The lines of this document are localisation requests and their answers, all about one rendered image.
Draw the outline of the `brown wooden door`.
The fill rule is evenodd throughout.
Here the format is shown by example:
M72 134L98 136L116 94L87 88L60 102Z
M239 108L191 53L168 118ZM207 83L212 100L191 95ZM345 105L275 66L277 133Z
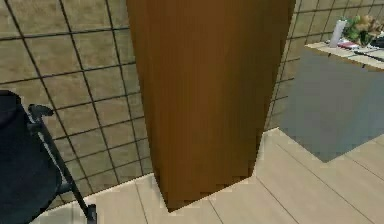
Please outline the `brown wooden door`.
M173 212L253 173L296 0L126 0L152 168Z

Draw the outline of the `grey counter with wooden top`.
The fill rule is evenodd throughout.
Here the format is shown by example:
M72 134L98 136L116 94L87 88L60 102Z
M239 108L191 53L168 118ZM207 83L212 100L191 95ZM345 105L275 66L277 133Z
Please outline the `grey counter with wooden top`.
M304 47L279 125L323 162L384 134L384 50Z

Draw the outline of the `pink flat book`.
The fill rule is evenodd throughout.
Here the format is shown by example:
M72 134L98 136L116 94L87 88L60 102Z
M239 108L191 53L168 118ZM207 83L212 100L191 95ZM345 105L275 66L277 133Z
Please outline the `pink flat book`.
M344 48L344 49L350 49L350 50L353 50L353 49L359 49L360 48L360 45L358 44L355 44L353 42L340 42L337 44L338 47L340 48Z

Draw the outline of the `black long knife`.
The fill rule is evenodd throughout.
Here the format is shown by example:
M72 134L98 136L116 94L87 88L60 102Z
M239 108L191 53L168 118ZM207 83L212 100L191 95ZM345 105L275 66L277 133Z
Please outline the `black long knife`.
M377 56L372 56L372 55L369 55L369 54L367 54L367 53L360 52L360 51L354 51L354 53L355 53L356 55L366 56L366 57L375 59L375 60L377 60L377 61L384 62L384 58L380 58L380 57L377 57Z

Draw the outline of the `green leafy house plant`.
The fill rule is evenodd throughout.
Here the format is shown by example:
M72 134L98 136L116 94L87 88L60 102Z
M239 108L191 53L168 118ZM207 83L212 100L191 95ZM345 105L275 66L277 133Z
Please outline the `green leafy house plant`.
M360 46L367 46L384 30L384 21L371 15L354 16L346 20L342 36Z

